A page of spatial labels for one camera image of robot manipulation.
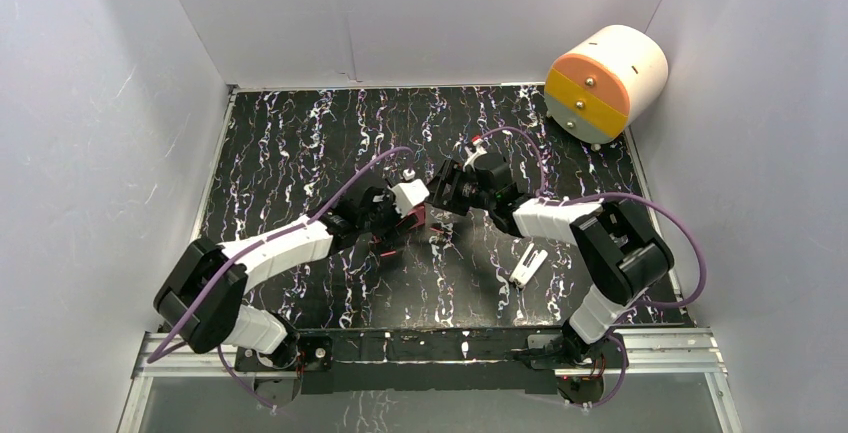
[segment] black joint housing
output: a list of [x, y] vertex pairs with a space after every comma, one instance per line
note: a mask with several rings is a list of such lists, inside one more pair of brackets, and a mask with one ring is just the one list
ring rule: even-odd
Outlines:
[[674, 267], [674, 256], [641, 207], [631, 201], [601, 204], [571, 224], [595, 286], [619, 305]]
[[562, 338], [563, 360], [569, 364], [576, 365], [582, 362], [583, 359], [591, 356], [594, 350], [593, 345], [583, 341], [567, 321], [562, 325]]
[[[209, 238], [194, 240], [159, 289], [153, 307], [169, 325], [177, 324], [215, 272], [228, 260], [221, 247]], [[179, 332], [192, 351], [206, 353], [232, 333], [246, 286], [246, 268], [241, 264], [232, 265], [218, 280]]]
[[521, 237], [512, 214], [530, 197], [512, 179], [505, 158], [481, 155], [473, 168], [465, 170], [456, 160], [445, 160], [427, 188], [430, 190], [427, 202], [434, 207], [463, 216], [470, 208], [486, 210], [495, 227]]
[[[333, 235], [330, 255], [352, 247], [363, 233], [381, 237], [401, 222], [389, 184], [373, 171], [368, 171], [318, 219]], [[318, 209], [307, 215], [314, 215]]]
[[283, 324], [283, 327], [286, 329], [286, 337], [283, 339], [283, 342], [280, 343], [280, 346], [277, 347], [268, 358], [270, 358], [271, 362], [274, 366], [279, 368], [285, 368], [287, 366], [291, 366], [294, 363], [294, 360], [297, 358], [299, 354], [297, 349], [297, 341], [300, 338], [300, 334], [295, 329], [294, 325], [292, 325], [284, 316], [279, 315], [274, 312], [270, 312], [271, 315], [274, 316], [280, 323]]

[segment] black tabletop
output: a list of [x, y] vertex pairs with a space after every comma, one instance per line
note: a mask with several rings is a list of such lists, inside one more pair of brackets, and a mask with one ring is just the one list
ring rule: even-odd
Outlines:
[[[415, 151], [419, 177], [459, 158], [469, 138], [498, 126], [527, 130], [561, 198], [602, 191], [641, 193], [620, 137], [594, 152], [545, 118], [540, 87], [450, 87], [238, 93], [208, 198], [202, 233], [216, 241], [285, 225], [327, 200], [375, 155]], [[534, 191], [539, 167], [523, 140], [496, 136], [487, 146], [508, 158], [519, 184]], [[402, 158], [381, 173], [397, 178]], [[298, 328], [428, 328], [562, 323], [591, 285], [577, 248], [512, 238], [486, 215], [427, 208], [427, 224], [380, 256], [367, 238], [338, 255], [259, 285], [250, 304], [277, 311]], [[529, 243], [549, 256], [527, 287], [507, 282]], [[648, 293], [671, 301], [668, 279]], [[688, 323], [677, 310], [640, 308], [632, 323]]]

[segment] white wall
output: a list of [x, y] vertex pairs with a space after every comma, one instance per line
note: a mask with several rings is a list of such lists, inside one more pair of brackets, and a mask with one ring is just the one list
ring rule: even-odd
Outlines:
[[664, 0], [648, 28], [671, 72], [634, 134], [705, 244], [695, 313], [747, 431], [848, 420], [846, 32], [848, 0]]
[[314, 87], [544, 81], [598, 29], [644, 29], [660, 0], [181, 1], [227, 83]]
[[178, 0], [0, 0], [0, 424], [114, 431], [226, 87]]

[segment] robotic arm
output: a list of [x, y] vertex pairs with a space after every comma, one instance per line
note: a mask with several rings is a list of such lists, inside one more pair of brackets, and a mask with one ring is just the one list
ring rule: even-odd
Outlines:
[[[538, 353], [556, 356], [562, 363], [580, 363], [600, 347], [633, 301], [671, 269], [671, 252], [632, 203], [562, 206], [533, 198], [512, 179], [506, 160], [487, 153], [479, 138], [467, 152], [464, 164], [446, 160], [427, 185], [414, 180], [411, 170], [404, 171], [404, 182], [394, 185], [369, 172], [311, 223], [307, 214], [245, 240], [216, 245], [197, 239], [156, 295], [154, 307], [169, 324], [176, 324], [216, 271], [235, 253], [261, 241], [212, 287], [179, 334], [196, 353], [228, 344], [256, 350], [277, 367], [288, 367], [298, 356], [297, 330], [280, 315], [242, 305], [244, 293], [289, 268], [349, 248], [362, 234], [377, 239], [402, 234], [421, 223], [426, 201], [460, 215], [470, 208], [486, 210], [495, 226], [512, 236], [578, 246], [594, 285], [562, 326], [562, 336], [528, 352], [531, 358]], [[292, 229], [284, 241], [271, 241]]]
[[506, 159], [488, 154], [479, 138], [466, 147], [468, 160], [446, 160], [428, 184], [433, 206], [465, 215], [484, 209], [495, 226], [512, 236], [576, 244], [594, 285], [562, 326], [562, 338], [538, 354], [559, 352], [578, 364], [591, 356], [610, 327], [633, 302], [674, 266], [671, 250], [637, 205], [582, 203], [531, 198], [512, 179]]

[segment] purple wire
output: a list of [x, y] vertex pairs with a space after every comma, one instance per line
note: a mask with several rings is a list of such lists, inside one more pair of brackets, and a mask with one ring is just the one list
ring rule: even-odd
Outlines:
[[627, 349], [624, 348], [624, 344], [621, 342], [621, 340], [613, 336], [612, 332], [607, 335], [607, 339], [609, 339], [612, 343], [618, 346], [618, 349], [621, 351], [621, 373], [619, 373], [618, 381], [615, 382], [615, 386], [612, 387], [612, 391], [610, 391], [610, 394], [598, 400], [597, 403], [592, 403], [592, 408], [607, 403], [612, 399], [613, 396], [615, 396], [616, 393], [618, 393], [618, 390], [621, 389], [621, 385], [624, 384], [624, 370], [626, 370], [627, 367], [630, 366], [630, 360], [627, 358]]
[[191, 305], [189, 305], [188, 309], [183, 314], [182, 318], [180, 318], [180, 320], [177, 321], [177, 324], [174, 325], [173, 328], [171, 328], [171, 331], [168, 333], [168, 336], [166, 336], [165, 339], [162, 340], [162, 343], [159, 343], [159, 346], [157, 346], [156, 349], [153, 350], [153, 354], [151, 354], [150, 357], [147, 358], [147, 363], [148, 364], [155, 363], [155, 362], [161, 360], [165, 355], [170, 353], [170, 351], [173, 351], [173, 350], [170, 350], [166, 353], [165, 349], [168, 347], [168, 345], [171, 344], [172, 341], [174, 341], [174, 338], [183, 329], [185, 324], [188, 323], [189, 318], [191, 318], [192, 315], [194, 315], [194, 312], [197, 311], [197, 309], [200, 307], [200, 304], [203, 302], [203, 300], [205, 300], [206, 297], [209, 296], [209, 292], [212, 291], [212, 288], [218, 283], [218, 281], [221, 279], [221, 277], [224, 276], [224, 273], [226, 273], [227, 270], [229, 270], [230, 267], [232, 267], [238, 260], [242, 259], [245, 255], [247, 255], [251, 251], [259, 248], [262, 245], [264, 245], [267, 241], [279, 238], [283, 235], [287, 235], [287, 234], [289, 234], [293, 231], [299, 230], [299, 229], [301, 229], [305, 226], [306, 225], [304, 223], [297, 223], [295, 225], [290, 226], [289, 228], [284, 229], [283, 231], [280, 231], [278, 233], [274, 233], [274, 235], [269, 236], [267, 238], [267, 240], [265, 238], [261, 238], [259, 240], [256, 240], [255, 242], [247, 245], [243, 250], [241, 250], [238, 253], [236, 253], [235, 255], [233, 255], [232, 258], [227, 260], [227, 262], [224, 263], [223, 266], [221, 266], [221, 268], [219, 268], [218, 271], [215, 272], [214, 275], [212, 275], [212, 278], [209, 279], [209, 283], [207, 283], [206, 286], [204, 286], [203, 289], [200, 290], [200, 293], [197, 295], [197, 298], [195, 298], [194, 301], [191, 303]]
[[569, 206], [576, 205], [578, 203], [590, 203], [597, 200], [604, 200], [608, 198], [618, 198], [631, 200], [636, 203], [640, 203], [642, 205], [647, 206], [668, 218], [669, 221], [674, 223], [677, 228], [680, 229], [680, 232], [683, 233], [683, 236], [689, 240], [689, 244], [692, 245], [692, 250], [695, 252], [695, 258], [698, 260], [698, 285], [695, 287], [695, 291], [692, 292], [689, 297], [684, 298], [680, 301], [673, 302], [660, 302], [660, 301], [643, 301], [637, 300], [634, 302], [637, 306], [650, 306], [652, 308], [682, 308], [691, 304], [693, 301], [697, 300], [701, 293], [704, 292], [704, 287], [707, 284], [707, 260], [704, 257], [703, 249], [698, 241], [695, 239], [695, 236], [692, 234], [692, 231], [683, 224], [683, 221], [680, 220], [677, 216], [675, 216], [670, 211], [666, 210], [664, 207], [654, 203], [651, 200], [646, 198], [642, 198], [641, 196], [634, 195], [632, 193], [623, 193], [623, 192], [609, 192], [609, 193], [598, 193], [597, 195], [589, 195], [584, 196], [582, 198], [575, 198], [573, 200], [566, 200], [562, 202], [558, 202], [560, 206]]
[[527, 144], [530, 146], [530, 149], [533, 150], [533, 154], [536, 156], [536, 162], [539, 164], [539, 170], [542, 173], [542, 184], [539, 189], [536, 190], [536, 196], [542, 196], [545, 190], [548, 189], [548, 179], [545, 174], [545, 164], [542, 163], [542, 153], [539, 151], [539, 147], [536, 146], [536, 143], [533, 141], [533, 138], [530, 138], [530, 135], [528, 135], [526, 131], [514, 128], [512, 126], [501, 126], [493, 130], [489, 130], [480, 135], [480, 139], [492, 136], [493, 134], [499, 131], [511, 131], [513, 133], [518, 133], [519, 135], [523, 136], [525, 140], [527, 140]]
[[[374, 165], [376, 165], [377, 163], [379, 163], [383, 159], [385, 159], [389, 156], [396, 155], [396, 154], [398, 154], [402, 151], [406, 151], [406, 152], [410, 153], [411, 155], [415, 154], [415, 152], [412, 151], [412, 149], [407, 148], [405, 146], [398, 146], [398, 147], [392, 148], [388, 151], [385, 151], [383, 153], [380, 153], [379, 155], [374, 157], [374, 159], [369, 161], [368, 164], [366, 164], [364, 167], [362, 167], [362, 169], [358, 170], [349, 180], [347, 180], [347, 182], [341, 187], [341, 189], [339, 189], [339, 191], [335, 195], [333, 195], [332, 198], [330, 198], [330, 201], [325, 203], [324, 206], [321, 207], [321, 209], [318, 210], [317, 213], [312, 215], [312, 217], [309, 218], [306, 221], [306, 223], [303, 223], [303, 222], [297, 223], [297, 224], [291, 225], [288, 228], [285, 228], [281, 231], [278, 231], [277, 233], [273, 233], [271, 235], [268, 235], [267, 238], [260, 238], [260, 239], [256, 240], [255, 242], [251, 243], [250, 245], [246, 246], [243, 250], [241, 250], [238, 253], [236, 253], [235, 255], [233, 255], [232, 258], [227, 260], [227, 262], [224, 263], [221, 266], [221, 268], [219, 268], [218, 271], [215, 272], [214, 275], [212, 275], [212, 278], [210, 278], [209, 283], [207, 283], [206, 286], [200, 291], [200, 293], [197, 295], [197, 298], [194, 299], [194, 301], [188, 307], [186, 312], [183, 314], [182, 318], [180, 318], [179, 321], [177, 321], [177, 324], [174, 325], [173, 328], [171, 328], [171, 331], [168, 333], [168, 335], [165, 337], [165, 339], [162, 341], [162, 343], [160, 343], [159, 346], [156, 347], [156, 349], [153, 351], [153, 353], [147, 359], [147, 363], [148, 364], [155, 363], [155, 362], [161, 360], [163, 357], [167, 356], [168, 354], [172, 353], [174, 350], [185, 345], [185, 342], [180, 342], [177, 345], [168, 348], [168, 345], [174, 340], [174, 338], [183, 329], [183, 327], [185, 327], [185, 324], [188, 322], [189, 318], [191, 318], [192, 315], [194, 315], [194, 312], [197, 311], [197, 308], [200, 307], [200, 304], [203, 302], [203, 300], [206, 299], [207, 296], [209, 296], [209, 292], [212, 290], [212, 288], [215, 286], [215, 284], [218, 283], [218, 281], [221, 279], [221, 277], [224, 276], [224, 273], [226, 273], [227, 270], [229, 270], [230, 267], [232, 267], [238, 260], [240, 260], [245, 255], [247, 255], [248, 253], [256, 250], [257, 248], [259, 248], [260, 246], [264, 245], [265, 243], [267, 243], [269, 241], [277, 240], [279, 238], [284, 237], [285, 235], [288, 235], [289, 233], [292, 233], [294, 231], [297, 231], [301, 228], [306, 227], [306, 225], [308, 225], [308, 224], [314, 223], [322, 215], [324, 215], [324, 213], [326, 213], [327, 210], [332, 208], [332, 206], [336, 202], [338, 202], [339, 198], [341, 198], [341, 196], [344, 195], [347, 192], [347, 190], [350, 189], [350, 187], [357, 180], [359, 180], [359, 178], [361, 178], [362, 175], [365, 174], [365, 172], [367, 172], [368, 170], [373, 168]], [[408, 164], [411, 168], [412, 167], [412, 160], [411, 159], [408, 160]], [[268, 408], [271, 408], [272, 410], [274, 408], [276, 408], [276, 405], [274, 405], [270, 401], [266, 400], [265, 398], [262, 398], [260, 395], [256, 394], [256, 392], [253, 391], [253, 388], [251, 388], [247, 383], [245, 383], [236, 374], [236, 372], [233, 370], [232, 366], [230, 366], [230, 364], [227, 363], [226, 358], [224, 358], [224, 352], [223, 352], [223, 350], [221, 350], [220, 346], [218, 347], [218, 358], [221, 360], [221, 364], [224, 366], [224, 369], [227, 370], [227, 373], [229, 373], [230, 376], [232, 376], [236, 381], [238, 381], [239, 385], [245, 391], [247, 391], [252, 396], [254, 396], [259, 401], [259, 403], [261, 403], [262, 405], [264, 405]]]
[[306, 222], [306, 224], [307, 224], [307, 225], [309, 225], [309, 224], [311, 224], [311, 223], [316, 222], [316, 221], [318, 220], [318, 218], [321, 218], [321, 217], [324, 215], [324, 213], [326, 213], [326, 212], [327, 212], [327, 210], [329, 210], [330, 208], [332, 208], [332, 207], [333, 207], [333, 205], [335, 205], [335, 204], [336, 204], [336, 202], [337, 202], [337, 201], [339, 201], [339, 198], [341, 198], [341, 197], [342, 197], [342, 195], [344, 195], [344, 194], [347, 192], [348, 188], [350, 188], [350, 187], [351, 187], [351, 185], [353, 185], [354, 183], [356, 183], [356, 181], [357, 181], [357, 180], [359, 180], [359, 178], [361, 178], [361, 177], [362, 177], [362, 175], [364, 175], [364, 174], [365, 174], [368, 170], [370, 170], [371, 168], [373, 168], [373, 167], [374, 167], [374, 165], [376, 165], [378, 162], [380, 162], [380, 161], [381, 161], [381, 160], [383, 160], [384, 158], [389, 157], [389, 156], [392, 156], [392, 155], [396, 155], [396, 154], [400, 153], [401, 151], [406, 151], [407, 153], [409, 153], [409, 154], [410, 154], [410, 158], [409, 158], [409, 160], [407, 161], [407, 163], [408, 163], [408, 165], [409, 165], [409, 168], [412, 168], [412, 156], [411, 156], [411, 155], [415, 155], [415, 152], [414, 152], [414, 151], [412, 151], [412, 149], [411, 149], [411, 148], [408, 148], [408, 147], [406, 147], [406, 146], [396, 146], [396, 147], [392, 148], [392, 149], [391, 149], [391, 150], [389, 150], [389, 151], [385, 151], [385, 152], [383, 152], [383, 153], [380, 153], [380, 154], [379, 154], [379, 155], [377, 155], [377, 156], [376, 156], [373, 160], [371, 160], [370, 162], [368, 162], [368, 164], [367, 164], [367, 165], [365, 165], [364, 167], [362, 167], [362, 169], [361, 169], [361, 170], [359, 170], [359, 171], [357, 171], [356, 173], [354, 173], [354, 175], [353, 175], [353, 176], [352, 176], [349, 180], [347, 180], [347, 183], [345, 183], [345, 184], [344, 184], [344, 186], [342, 186], [342, 188], [341, 188], [339, 191], [337, 191], [337, 192], [336, 192], [336, 194], [335, 194], [335, 195], [333, 195], [333, 197], [332, 197], [332, 198], [330, 198], [330, 201], [328, 201], [327, 203], [325, 203], [325, 204], [324, 204], [324, 206], [322, 206], [322, 207], [321, 207], [321, 209], [320, 209], [320, 210], [318, 210], [318, 212], [317, 212], [317, 213], [315, 213], [314, 215], [312, 215], [312, 218], [310, 218], [310, 219], [309, 219], [309, 221], [307, 221], [307, 222]]
[[221, 364], [224, 365], [224, 369], [227, 370], [227, 373], [229, 373], [230, 376], [234, 380], [236, 380], [236, 382], [239, 384], [239, 386], [244, 391], [246, 391], [248, 394], [250, 394], [250, 396], [256, 398], [256, 401], [258, 401], [262, 406], [270, 409], [271, 411], [276, 411], [277, 405], [271, 403], [270, 400], [263, 398], [262, 395], [253, 391], [253, 388], [251, 388], [250, 385], [248, 385], [246, 381], [242, 380], [241, 377], [238, 376], [238, 374], [233, 369], [233, 367], [230, 366], [230, 363], [227, 361], [227, 359], [224, 358], [224, 350], [221, 349], [220, 345], [218, 346], [218, 358], [221, 360]]

